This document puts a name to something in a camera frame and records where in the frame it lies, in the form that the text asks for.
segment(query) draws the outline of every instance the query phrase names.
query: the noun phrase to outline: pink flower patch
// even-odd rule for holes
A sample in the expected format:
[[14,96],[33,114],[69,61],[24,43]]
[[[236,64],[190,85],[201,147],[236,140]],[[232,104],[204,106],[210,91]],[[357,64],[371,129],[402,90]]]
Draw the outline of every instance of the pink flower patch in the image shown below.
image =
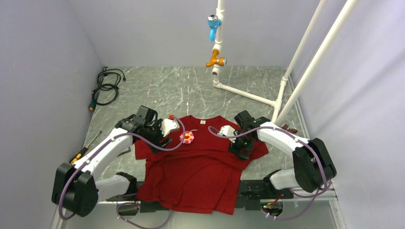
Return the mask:
[[[183,139],[183,134],[180,135],[180,141]],[[186,131],[183,143],[190,144],[194,140],[194,134],[191,131]]]

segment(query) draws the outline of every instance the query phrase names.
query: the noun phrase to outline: black power cable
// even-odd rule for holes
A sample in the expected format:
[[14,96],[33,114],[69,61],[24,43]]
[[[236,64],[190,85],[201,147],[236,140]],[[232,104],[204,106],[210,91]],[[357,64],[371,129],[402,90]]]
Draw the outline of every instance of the black power cable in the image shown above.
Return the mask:
[[[111,75],[111,74],[113,74],[113,75],[115,75],[115,76],[117,77],[115,83],[114,83],[114,84],[112,84],[112,83],[103,83],[104,78],[105,78],[106,76]],[[118,85],[119,85],[119,83],[121,82],[121,78],[122,78],[122,80],[123,80],[124,82],[127,80],[127,79],[125,78],[124,72],[123,72],[122,70],[120,70],[120,69],[115,68],[115,69],[108,69],[108,70],[103,70],[103,71],[101,71],[101,72],[98,74],[98,76],[97,76],[97,88],[94,89],[94,90],[91,92],[91,95],[92,95],[92,96],[91,96],[92,102],[95,103],[95,104],[97,104],[97,105],[100,105],[100,106],[105,106],[105,105],[108,105],[108,104],[112,103],[113,101],[115,101],[115,100],[118,98],[118,96],[119,96],[119,91],[118,91],[119,88],[118,88]],[[114,97],[113,97],[112,100],[110,100],[110,101],[108,101],[108,102],[106,102],[106,103],[100,103],[100,102],[97,101],[97,98],[96,98],[97,92],[100,91],[100,90],[101,90],[101,91],[111,91],[111,90],[114,90],[115,95],[114,95]]]

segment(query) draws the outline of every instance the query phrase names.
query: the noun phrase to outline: orange faucet handle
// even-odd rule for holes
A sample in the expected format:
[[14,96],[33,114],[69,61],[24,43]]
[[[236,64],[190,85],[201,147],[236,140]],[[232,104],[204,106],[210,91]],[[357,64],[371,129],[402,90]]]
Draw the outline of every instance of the orange faucet handle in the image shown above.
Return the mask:
[[214,50],[213,50],[213,55],[211,56],[211,60],[210,60],[208,63],[206,63],[205,66],[206,66],[207,68],[213,66],[214,64],[217,64],[217,65],[219,65],[219,66],[225,66],[225,64],[226,64],[226,59],[225,59],[224,57],[218,58],[218,57],[217,57],[218,55],[219,55],[219,50],[218,50],[218,49],[214,49]]

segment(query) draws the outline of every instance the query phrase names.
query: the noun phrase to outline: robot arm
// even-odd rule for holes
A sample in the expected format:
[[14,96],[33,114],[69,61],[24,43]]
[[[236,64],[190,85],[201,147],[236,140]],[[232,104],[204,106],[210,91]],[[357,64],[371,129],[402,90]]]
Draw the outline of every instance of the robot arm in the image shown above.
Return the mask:
[[[118,154],[138,140],[137,137],[125,134],[138,134],[162,148],[171,141],[167,135],[179,129],[178,123],[157,117],[156,111],[141,106],[137,114],[124,118],[116,124],[108,137],[86,156],[73,165],[61,164],[55,175],[52,201],[59,204],[63,188],[74,172],[76,176],[63,195],[63,207],[81,217],[88,215],[100,201],[117,195],[136,193],[137,180],[129,174],[119,172],[111,178],[98,179]],[[158,150],[153,148],[152,152],[156,153]]]
[[219,134],[230,137],[240,135],[254,128],[259,129],[244,136],[230,138],[229,151],[231,153],[241,159],[249,159],[254,141],[262,141],[275,146],[293,159],[294,168],[274,171],[263,179],[268,193],[277,194],[282,191],[289,191],[289,188],[294,187],[300,187],[307,192],[313,192],[324,184],[320,167],[313,153],[304,144],[309,145],[317,154],[326,180],[330,180],[336,176],[335,166],[326,146],[320,139],[309,140],[293,135],[280,129],[265,117],[254,119],[247,111],[240,112],[235,117],[235,121],[241,127],[241,130],[235,130],[230,126],[223,126]]

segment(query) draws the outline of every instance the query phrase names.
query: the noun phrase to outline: lavender wall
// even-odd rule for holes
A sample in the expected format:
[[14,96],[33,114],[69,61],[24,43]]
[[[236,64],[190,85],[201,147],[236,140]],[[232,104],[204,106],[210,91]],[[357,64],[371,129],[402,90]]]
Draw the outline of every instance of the lavender wall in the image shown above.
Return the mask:
[[[69,0],[106,66],[205,66],[217,0]],[[226,0],[228,65],[288,66],[319,0]]]
[[[293,71],[297,83],[341,3],[328,1]],[[348,228],[405,228],[405,2],[360,1],[299,98],[328,146]]]
[[65,0],[0,1],[0,228],[49,228],[101,63]]

